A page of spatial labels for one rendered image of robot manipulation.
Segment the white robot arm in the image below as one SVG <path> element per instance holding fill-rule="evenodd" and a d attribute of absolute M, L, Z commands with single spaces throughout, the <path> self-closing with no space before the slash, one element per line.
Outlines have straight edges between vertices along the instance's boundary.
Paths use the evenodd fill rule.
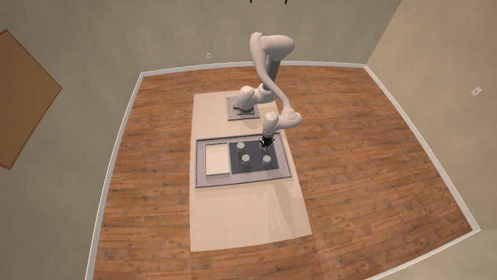
<path fill-rule="evenodd" d="M 274 133 L 281 129 L 294 128 L 301 124 L 302 116 L 292 109 L 289 99 L 275 85 L 274 81 L 279 69 L 281 60 L 290 54 L 294 49 L 294 42 L 291 38 L 283 35 L 263 36 L 259 32 L 251 35 L 250 52 L 256 68 L 260 84 L 258 89 L 251 86 L 244 86 L 238 94 L 237 115 L 254 113 L 254 105 L 273 102 L 280 99 L 283 110 L 281 115 L 269 112 L 265 115 L 262 124 L 262 134 L 265 138 L 272 138 Z M 266 69 L 266 55 L 269 56 Z"/>

